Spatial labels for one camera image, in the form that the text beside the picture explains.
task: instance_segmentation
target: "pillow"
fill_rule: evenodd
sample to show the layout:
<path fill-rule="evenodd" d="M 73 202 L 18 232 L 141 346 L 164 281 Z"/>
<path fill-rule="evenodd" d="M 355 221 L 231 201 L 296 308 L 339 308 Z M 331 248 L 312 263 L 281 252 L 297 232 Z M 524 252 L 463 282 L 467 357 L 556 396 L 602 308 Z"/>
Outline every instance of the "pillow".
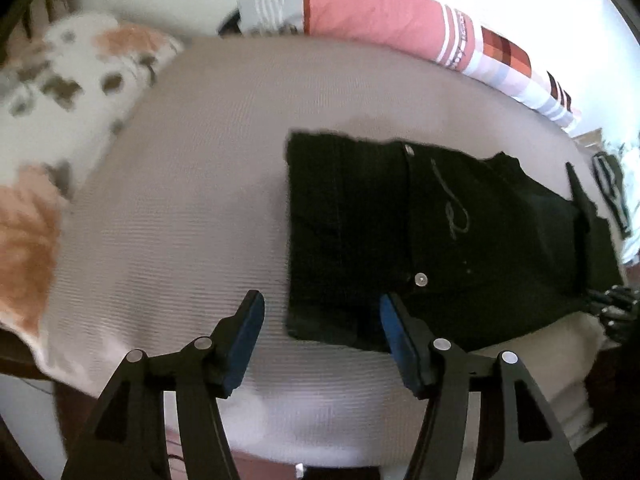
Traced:
<path fill-rule="evenodd" d="M 107 14 L 53 24 L 0 72 L 0 184 L 25 163 L 66 160 L 77 189 L 181 49 L 162 32 Z"/>
<path fill-rule="evenodd" d="M 63 195 L 82 186 L 181 50 L 152 28 L 77 14 L 0 72 L 0 321 L 7 327 L 38 335 Z"/>
<path fill-rule="evenodd" d="M 304 32 L 390 46 L 477 79 L 566 132 L 580 120 L 571 96 L 523 49 L 435 0 L 239 0 L 238 9 L 245 33 Z"/>

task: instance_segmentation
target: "floor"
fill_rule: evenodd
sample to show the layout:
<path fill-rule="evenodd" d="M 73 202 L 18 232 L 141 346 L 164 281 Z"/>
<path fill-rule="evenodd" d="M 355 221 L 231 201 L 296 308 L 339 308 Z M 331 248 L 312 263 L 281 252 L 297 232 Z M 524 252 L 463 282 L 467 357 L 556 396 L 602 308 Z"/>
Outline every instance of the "floor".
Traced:
<path fill-rule="evenodd" d="M 0 374 L 0 415 L 44 480 L 58 480 L 66 463 L 53 383 Z"/>

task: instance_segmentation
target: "orange floral pattern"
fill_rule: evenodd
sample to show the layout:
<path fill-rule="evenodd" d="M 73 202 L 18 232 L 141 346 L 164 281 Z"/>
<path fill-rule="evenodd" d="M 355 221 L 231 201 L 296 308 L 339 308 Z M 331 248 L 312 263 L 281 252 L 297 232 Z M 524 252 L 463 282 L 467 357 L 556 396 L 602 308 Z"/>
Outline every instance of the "orange floral pattern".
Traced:
<path fill-rule="evenodd" d="M 134 23 L 123 23 L 94 38 L 94 45 L 104 56 L 126 56 L 133 52 L 154 54 L 166 42 L 161 32 Z"/>
<path fill-rule="evenodd" d="M 13 187 L 0 186 L 0 319 L 14 330 L 38 336 L 65 202 L 41 166 L 22 168 Z"/>

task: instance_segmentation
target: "bed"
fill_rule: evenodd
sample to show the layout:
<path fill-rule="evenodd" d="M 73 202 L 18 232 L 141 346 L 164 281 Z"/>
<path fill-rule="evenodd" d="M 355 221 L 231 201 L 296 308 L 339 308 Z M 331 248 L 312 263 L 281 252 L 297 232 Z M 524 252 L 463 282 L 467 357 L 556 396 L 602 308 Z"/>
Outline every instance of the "bed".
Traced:
<path fill-rule="evenodd" d="M 282 327 L 283 152 L 292 127 L 433 142 L 477 157 L 505 151 L 565 197 L 570 161 L 608 215 L 588 154 L 548 118 L 481 82 L 371 44 L 196 38 L 78 189 L 30 341 L 34 357 L 48 376 L 97 396 L 129 349 L 176 351 L 258 288 L 265 325 L 242 387 L 220 406 L 232 448 L 284 463 L 402 463 L 424 405 L 398 384 L 391 358 L 295 341 Z M 516 351 L 578 447 L 591 434 L 582 381 L 604 340 L 597 320 L 575 314 L 482 353 Z M 168 409 L 176 429 L 173 416 Z"/>

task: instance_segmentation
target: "cable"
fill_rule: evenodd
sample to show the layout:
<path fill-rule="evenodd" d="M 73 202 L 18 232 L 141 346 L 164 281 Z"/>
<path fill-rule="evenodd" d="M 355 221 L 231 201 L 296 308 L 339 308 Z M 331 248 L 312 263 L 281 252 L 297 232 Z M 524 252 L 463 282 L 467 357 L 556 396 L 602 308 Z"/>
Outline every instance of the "cable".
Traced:
<path fill-rule="evenodd" d="M 31 384 L 29 381 L 27 381 L 26 379 L 23 379 L 22 377 L 18 377 L 18 379 L 20 379 L 24 384 L 27 384 L 28 386 L 30 386 L 34 390 L 38 390 L 39 392 L 42 392 L 43 394 L 53 395 L 51 392 L 48 392 L 47 390 L 43 390 L 42 388 L 37 387 L 35 384 Z"/>

